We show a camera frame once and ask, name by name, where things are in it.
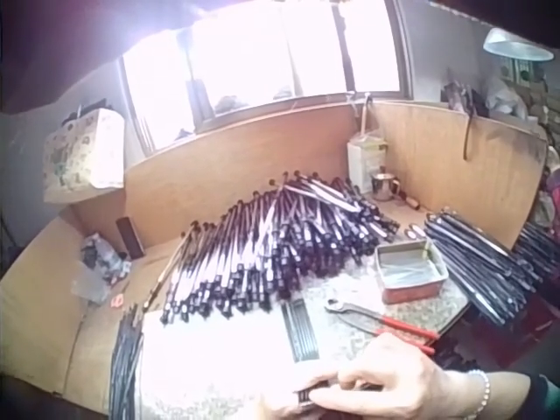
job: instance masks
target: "pearl bracelet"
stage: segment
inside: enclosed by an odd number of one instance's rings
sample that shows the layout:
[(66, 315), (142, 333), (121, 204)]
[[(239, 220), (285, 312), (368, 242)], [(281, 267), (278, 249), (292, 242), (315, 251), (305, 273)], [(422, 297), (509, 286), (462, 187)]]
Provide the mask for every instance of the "pearl bracelet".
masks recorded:
[(490, 380), (488, 379), (488, 375), (486, 374), (486, 372), (483, 372), (481, 370), (472, 370), (469, 372), (469, 375), (479, 375), (484, 380), (484, 395), (482, 396), (480, 406), (477, 408), (474, 414), (465, 417), (465, 420), (475, 420), (488, 405), (488, 400), (490, 400)]

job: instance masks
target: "wooden partition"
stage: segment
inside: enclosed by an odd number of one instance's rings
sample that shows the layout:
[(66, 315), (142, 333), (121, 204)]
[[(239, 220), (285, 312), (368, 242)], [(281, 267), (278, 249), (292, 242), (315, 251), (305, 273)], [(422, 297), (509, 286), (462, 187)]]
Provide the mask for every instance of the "wooden partition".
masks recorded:
[(433, 211), (449, 206), (507, 247), (529, 215), (547, 144), (503, 122), (414, 103), (383, 103), (374, 115), (388, 141), (388, 169)]
[[(458, 210), (511, 246), (529, 214), (546, 143), (502, 122), (475, 117), (467, 160), (467, 117), (414, 102), (377, 102), (389, 141), (388, 168), (430, 210)], [(297, 109), (238, 123), (166, 150), (132, 167), (125, 191), (73, 206), (84, 228), (122, 248), (115, 220), (127, 215), (144, 246), (177, 238), (192, 221), (216, 220), (238, 199), (269, 188), (284, 171), (347, 176), (349, 105)]]
[(64, 394), (86, 305), (72, 295), (83, 235), (63, 213), (27, 246), (0, 282), (0, 370)]
[(145, 247), (179, 237), (192, 221), (212, 221), (284, 171), (346, 176), (346, 143), (357, 130), (348, 105), (298, 109), (197, 137), (133, 166), (125, 192), (73, 208), (89, 232), (121, 248), (115, 220), (132, 218)]

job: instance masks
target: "workshop table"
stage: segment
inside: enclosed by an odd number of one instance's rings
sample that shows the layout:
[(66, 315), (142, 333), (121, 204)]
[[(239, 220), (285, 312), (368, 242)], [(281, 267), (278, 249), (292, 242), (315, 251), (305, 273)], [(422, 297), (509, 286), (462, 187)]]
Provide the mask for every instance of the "workshop table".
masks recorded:
[[(415, 212), (403, 203), (383, 203), (381, 210), (404, 227), (411, 222), (422, 226), (424, 222), (424, 212)], [(146, 257), (133, 263), (124, 295), (125, 306), (144, 302), (177, 243), (150, 248)], [(321, 359), (350, 359), (372, 337), (326, 312), (324, 304), (328, 298), (367, 305), (390, 317), (440, 333), (451, 327), (468, 305), (459, 288), (446, 281), (438, 297), (386, 306), (381, 301), (372, 261), (373, 257), (364, 258), (362, 267), (350, 261), (336, 277), (310, 276), (302, 281), (301, 296)], [(222, 419), (234, 414), (267, 383), (281, 378), (293, 364), (278, 304), (270, 313), (259, 309), (245, 315), (236, 313), (231, 319), (213, 313), (208, 319), (197, 316), (188, 324), (176, 320), (163, 326), (159, 317), (165, 289), (157, 297), (155, 311), (144, 318), (143, 353), (136, 375), (137, 409), (143, 420)], [(121, 311), (107, 305), (88, 314), (70, 363), (66, 399), (107, 412), (110, 360), (121, 316)], [(376, 325), (371, 322), (373, 331)]]

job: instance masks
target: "lamp shade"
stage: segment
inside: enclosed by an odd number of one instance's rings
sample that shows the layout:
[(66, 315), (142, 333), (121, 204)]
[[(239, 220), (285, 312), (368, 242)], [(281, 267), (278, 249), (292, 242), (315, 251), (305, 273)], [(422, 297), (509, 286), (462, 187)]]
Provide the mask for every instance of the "lamp shade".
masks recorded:
[(550, 61), (554, 54), (549, 50), (503, 29), (493, 28), (484, 41), (489, 53), (527, 61)]

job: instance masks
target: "red-handled pliers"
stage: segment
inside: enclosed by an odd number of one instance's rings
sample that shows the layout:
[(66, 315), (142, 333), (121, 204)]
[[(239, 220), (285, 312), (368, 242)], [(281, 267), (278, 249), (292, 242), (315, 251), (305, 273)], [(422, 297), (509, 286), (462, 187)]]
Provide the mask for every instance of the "red-handled pliers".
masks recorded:
[[(379, 312), (372, 311), (371, 309), (364, 308), (364, 307), (359, 306), (357, 304), (350, 304), (348, 302), (340, 302), (338, 299), (328, 299), (326, 301), (326, 304), (325, 304), (325, 309), (328, 312), (338, 314), (340, 320), (349, 324), (350, 326), (353, 326), (354, 328), (357, 328), (359, 330), (362, 330), (366, 333), (370, 333), (370, 334), (373, 334), (373, 335), (379, 335), (381, 333), (385, 333), (387, 330), (384, 330), (384, 329), (380, 328), (376, 331), (371, 331), (370, 329), (365, 328), (364, 326), (353, 322), (350, 318), (344, 317), (344, 313), (345, 312), (359, 313), (359, 314), (364, 315), (368, 318), (375, 319), (375, 320), (379, 321), (380, 323), (384, 324), (385, 326), (391, 326), (391, 327), (393, 327), (397, 330), (405, 331), (406, 333), (412, 333), (412, 334), (415, 334), (417, 336), (424, 337), (428, 341), (435, 341), (435, 340), (439, 340), (439, 338), (440, 338), (440, 336), (437, 332), (433, 332), (433, 331), (430, 331), (430, 330), (424, 330), (423, 328), (420, 328), (419, 326), (414, 326), (414, 325), (411, 325), (411, 324), (407, 324), (406, 322), (399, 321), (398, 319), (387, 317), (385, 315), (380, 314)], [(399, 339), (401, 339), (402, 341), (406, 341), (407, 343), (411, 344), (412, 346), (418, 347), (420, 350), (422, 350), (425, 354), (427, 354), (429, 356), (433, 356), (435, 354), (435, 350), (430, 346), (425, 346), (424, 344), (417, 343), (417, 342), (415, 342), (411, 339), (406, 339), (402, 336), (399, 336)]]

